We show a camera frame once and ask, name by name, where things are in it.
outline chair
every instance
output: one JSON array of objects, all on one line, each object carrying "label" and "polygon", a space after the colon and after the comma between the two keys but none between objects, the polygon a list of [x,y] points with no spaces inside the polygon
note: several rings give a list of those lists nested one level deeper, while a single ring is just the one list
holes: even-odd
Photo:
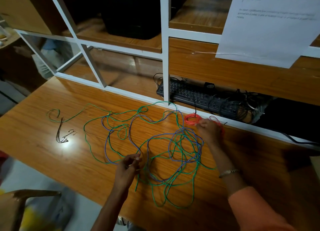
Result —
[{"label": "chair", "polygon": [[0,230],[20,229],[26,200],[30,197],[60,196],[59,191],[17,190],[0,195]]}]

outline orange sleeve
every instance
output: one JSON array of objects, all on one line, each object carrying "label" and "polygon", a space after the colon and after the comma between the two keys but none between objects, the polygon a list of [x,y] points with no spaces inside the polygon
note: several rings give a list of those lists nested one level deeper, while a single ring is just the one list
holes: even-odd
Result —
[{"label": "orange sleeve", "polygon": [[242,231],[295,231],[253,187],[232,194],[229,204]]}]

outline green wire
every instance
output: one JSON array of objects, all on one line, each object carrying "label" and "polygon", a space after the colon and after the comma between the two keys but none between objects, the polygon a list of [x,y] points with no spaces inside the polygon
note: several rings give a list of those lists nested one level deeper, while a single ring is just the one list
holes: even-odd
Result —
[{"label": "green wire", "polygon": [[[96,118],[94,118],[94,119],[91,119],[91,120],[87,121],[87,122],[84,124],[84,126],[83,126],[83,131],[84,131],[84,140],[85,140],[86,143],[88,144],[89,149],[90,149],[90,153],[91,153],[91,155],[93,156],[93,158],[94,158],[95,160],[97,160],[98,162],[102,163],[102,164],[110,164],[110,162],[101,161],[101,160],[97,159],[97,158],[94,156],[94,154],[93,154],[93,152],[92,152],[91,145],[90,145],[90,143],[89,143],[88,140],[87,140],[86,125],[87,125],[89,122],[92,122],[92,121],[94,121],[94,120],[97,120],[97,119],[100,119],[100,118],[105,117],[108,126],[111,128],[111,131],[112,131],[112,130],[117,130],[117,136],[118,136],[118,138],[119,138],[120,140],[125,140],[125,139],[127,138],[127,135],[128,135],[127,128],[129,128],[130,126],[129,126],[127,123],[124,123],[124,122],[127,122],[127,121],[131,120],[132,118],[134,118],[135,116],[138,115],[139,118],[142,119],[142,120],[144,120],[145,122],[147,122],[147,123],[149,123],[149,124],[155,124],[155,123],[158,123],[158,122],[162,121],[162,120],[166,117],[166,112],[168,112],[168,113],[173,112],[173,113],[176,115],[176,123],[177,123],[177,126],[178,126],[178,128],[181,129],[183,126],[182,126],[181,124],[179,124],[179,119],[178,119],[178,114],[177,114],[177,112],[167,110],[167,111],[163,112],[162,118],[161,118],[160,120],[158,120],[158,121],[155,121],[155,122],[149,122],[149,121],[147,121],[146,119],[144,119],[142,116],[139,115],[140,113],[145,113],[145,112],[147,112],[147,111],[149,110],[149,109],[148,109],[148,106],[152,106],[152,105],[154,105],[154,104],[162,103],[162,102],[167,102],[167,101],[158,101],[158,102],[153,103],[153,104],[141,106],[138,110],[129,110],[129,111],[121,112],[121,113],[112,113],[111,111],[104,110],[104,109],[102,109],[102,108],[100,108],[100,107],[98,107],[98,106],[96,106],[96,105],[93,105],[93,104],[91,104],[91,103],[88,103],[88,104],[86,104],[86,105],[84,106],[84,108],[83,108],[80,112],[78,112],[78,113],[77,113],[76,115],[74,115],[73,117],[71,117],[71,118],[69,118],[69,119],[67,119],[67,120],[64,120],[63,122],[67,122],[67,121],[73,119],[74,117],[78,116],[80,113],[82,113],[83,111],[86,110],[86,107],[87,107],[87,106],[93,106],[93,107],[98,108],[99,110],[102,110],[102,111],[104,111],[104,112],[107,112],[107,115],[99,116],[99,117],[96,117]],[[60,110],[59,110],[59,109],[56,109],[56,108],[55,108],[55,109],[51,109],[50,111],[48,111],[48,112],[46,113],[46,116],[48,117],[48,119],[49,119],[50,121],[60,123],[61,121],[51,119],[51,113],[54,112],[54,111],[57,111],[57,112],[58,112],[58,114],[57,114],[57,116],[56,116],[56,117],[58,118],[59,115],[60,115]],[[131,116],[131,117],[130,117],[129,119],[127,119],[127,120],[117,120],[117,119],[115,119],[115,118],[113,117],[113,116],[120,115],[120,114],[124,114],[124,113],[128,113],[128,112],[134,112],[134,115]],[[110,124],[109,124],[109,118],[112,119],[112,120],[114,120],[114,121],[116,121],[116,122],[119,122],[120,124],[119,124],[118,126],[111,127]],[[119,136],[119,133],[120,133],[122,130],[125,130],[125,136],[124,136],[124,138],[121,138],[121,137]],[[159,140],[161,140],[161,139],[166,139],[166,140],[171,140],[170,138],[167,138],[167,137],[159,137],[159,138],[158,138],[158,137],[152,137],[152,138],[150,138],[150,139],[145,140],[145,141],[140,145],[139,149],[141,149],[142,146],[143,146],[148,140],[153,140],[153,139],[159,139]],[[186,151],[186,150],[182,147],[182,140],[184,140],[184,139],[188,140],[188,141],[191,143],[191,146],[192,146],[192,149],[193,149],[192,152],[188,152],[188,151]],[[139,181],[140,181],[140,182],[142,182],[142,183],[144,183],[144,184],[147,184],[147,185],[150,185],[150,186],[151,186],[152,198],[153,198],[153,201],[154,201],[154,203],[155,203],[155,205],[156,205],[157,207],[163,207],[167,201],[168,201],[171,205],[173,205],[174,207],[176,207],[176,208],[187,208],[187,207],[189,207],[189,206],[193,203],[193,200],[194,200],[194,195],[195,195],[195,184],[194,184],[194,180],[195,180],[195,177],[196,177],[198,168],[199,168],[200,166],[203,166],[204,168],[207,168],[207,169],[209,169],[209,170],[215,170],[215,168],[209,168],[209,167],[205,166],[204,164],[202,164],[202,163],[201,163],[201,157],[200,157],[200,156],[199,156],[198,158],[195,158],[195,160],[196,160],[196,166],[195,166],[195,168],[194,168],[191,172],[184,172],[184,169],[186,168],[186,164],[184,164],[184,165],[179,169],[179,171],[175,172],[171,177],[169,177],[166,181],[163,181],[163,182],[160,183],[160,184],[154,184],[154,183],[152,183],[152,182],[150,181],[150,179],[147,178],[147,176],[148,176],[148,174],[149,174],[149,175],[153,176],[155,179],[157,179],[157,177],[154,176],[152,173],[148,173],[148,166],[151,165],[152,161],[153,161],[155,158],[170,159],[170,157],[171,157],[171,158],[173,157],[174,153],[180,153],[180,154],[181,154],[181,161],[187,161],[187,160],[188,160],[187,157],[192,158],[192,157],[194,157],[196,154],[198,154],[197,151],[196,151],[196,144],[193,143],[192,141],[196,142],[197,140],[196,140],[192,135],[190,135],[189,132],[187,132],[187,131],[183,131],[182,134],[181,134],[181,133],[180,133],[180,134],[176,134],[175,137],[174,137],[174,139],[171,141],[171,142],[174,144],[174,148],[173,148],[173,150],[169,150],[169,153],[170,153],[170,156],[169,156],[169,157],[163,156],[164,154],[168,153],[168,151],[165,151],[165,152],[160,153],[160,154],[158,154],[158,155],[156,155],[156,156],[150,157],[150,162],[149,162],[149,163],[146,162],[146,164],[144,165],[144,167],[143,167],[142,169],[140,169],[140,170],[143,170],[144,175],[145,175],[145,177],[146,177],[146,180],[142,180],[142,179],[140,178],[140,174],[138,174],[138,180],[137,180],[137,184],[136,184],[136,187],[135,187],[135,191],[137,190],[137,188],[138,188],[138,183],[139,183]],[[121,156],[121,157],[124,157],[121,153],[119,153],[118,151],[116,151],[116,150],[113,149],[113,147],[111,146],[111,143],[110,143],[110,137],[109,137],[109,139],[108,139],[108,144],[109,144],[109,146],[110,146],[110,149],[111,149],[113,152],[117,153],[117,154],[118,154],[119,156]],[[191,177],[191,179],[190,179],[189,181],[186,181],[186,182],[184,182],[184,183],[174,184],[174,181],[176,180],[176,178],[177,178],[180,174],[192,175],[192,177]],[[171,187],[185,185],[185,184],[188,184],[188,183],[190,183],[190,182],[192,183],[192,198],[191,198],[190,203],[189,203],[187,206],[180,207],[180,206],[178,206],[178,205],[175,205],[172,201],[169,200],[168,194],[169,194],[169,190],[171,189]],[[158,186],[162,186],[162,185],[164,185],[164,190],[163,190],[164,201],[163,201],[161,204],[158,204],[158,203],[156,202],[156,200],[155,200],[155,197],[154,197],[154,187],[158,187]]]}]

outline white metal frame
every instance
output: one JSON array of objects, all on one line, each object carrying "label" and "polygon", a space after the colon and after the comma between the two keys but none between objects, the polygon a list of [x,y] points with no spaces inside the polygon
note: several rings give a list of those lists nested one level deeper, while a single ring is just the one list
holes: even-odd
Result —
[{"label": "white metal frame", "polygon": [[[101,90],[117,93],[123,96],[127,96],[136,100],[142,100],[147,103],[156,103],[159,100],[154,99],[151,97],[146,97],[144,95],[136,94],[133,92],[121,90],[118,88],[114,88],[111,86],[106,85],[104,79],[102,78],[91,54],[90,54],[90,47],[96,47],[96,48],[102,48],[109,51],[114,52],[121,52],[125,54],[130,54],[134,56],[141,56],[145,58],[150,59],[160,59],[162,60],[162,70],[163,70],[163,85],[164,85],[164,101],[169,101],[169,37],[175,37],[175,38],[182,38],[182,39],[188,39],[188,40],[195,40],[195,41],[202,41],[202,42],[208,42],[208,43],[217,43],[219,44],[221,35],[217,34],[211,34],[211,33],[204,33],[204,32],[197,32],[197,31],[187,31],[187,30],[180,30],[180,29],[172,29],[169,28],[169,20],[171,18],[170,15],[170,8],[171,8],[171,0],[160,0],[161,3],[161,36],[162,36],[162,53],[156,53],[156,52],[149,52],[149,51],[142,51],[137,50],[133,48],[127,48],[127,47],[121,47],[121,46],[115,46],[111,44],[104,44],[104,43],[98,43],[93,41],[87,41],[82,40],[77,37],[78,29],[76,27],[76,24],[74,23],[74,20],[72,19],[65,3],[63,0],[53,0],[55,6],[57,7],[58,11],[60,12],[63,20],[65,21],[71,35],[73,37],[65,37],[65,36],[59,36],[59,35],[45,35],[35,32],[28,32],[28,31],[22,31],[22,30],[16,30],[18,34],[22,37],[22,39],[27,43],[27,45],[34,51],[36,55],[43,61],[43,63],[51,70],[51,72],[60,78],[71,80],[77,83],[85,84],[91,87],[95,87]],[[54,66],[45,58],[45,56],[41,53],[41,51],[35,47],[33,42],[28,38],[27,35],[34,35],[34,36],[41,36],[51,39],[57,39],[62,41],[67,41],[70,43],[76,43],[78,47],[80,48],[80,52],[75,55],[72,59],[70,59],[68,62],[66,62],[64,65],[62,65],[60,68],[55,69]],[[70,67],[75,61],[77,61],[80,57],[84,56],[87,63],[89,64],[93,74],[95,75],[98,83],[92,82],[89,80],[81,79],[72,75],[64,74],[63,71],[66,70],[68,67]],[[314,57],[314,58],[320,58],[320,48],[318,47],[308,47],[302,54],[302,56],[308,56],[308,57]],[[175,106],[173,104],[168,104],[167,102],[157,103],[157,105],[161,105],[165,108],[169,109],[175,109]],[[183,113],[193,113],[193,108],[183,107],[180,105],[176,105],[178,110],[180,110]],[[198,111],[198,114],[202,117],[208,118],[211,116],[211,114]],[[274,139],[282,140],[285,142],[293,143],[290,139],[283,136],[281,133],[274,132],[268,129],[252,126],[246,123],[238,122],[235,120],[230,120],[224,117],[216,116],[222,123],[227,123],[227,125],[240,128],[243,130],[247,130],[249,132],[261,134],[267,137],[271,137]],[[303,140],[300,138],[293,137],[295,140],[300,142],[309,142],[307,140]],[[307,148],[312,149],[319,149],[318,147],[315,147],[313,145],[304,145]]]}]

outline black device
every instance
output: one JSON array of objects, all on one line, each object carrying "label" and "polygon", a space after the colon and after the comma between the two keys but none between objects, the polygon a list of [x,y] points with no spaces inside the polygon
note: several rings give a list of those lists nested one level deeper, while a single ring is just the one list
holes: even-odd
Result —
[{"label": "black device", "polygon": [[[163,97],[163,82],[159,85],[156,93]],[[232,100],[230,93],[220,92],[218,95],[213,89],[186,83],[182,80],[170,79],[170,99],[218,113],[230,119],[236,119],[238,116],[239,102]]]},{"label": "black device", "polygon": [[[106,30],[112,35],[151,39],[161,32],[160,0],[98,0]],[[171,0],[173,16],[186,0]]]}]

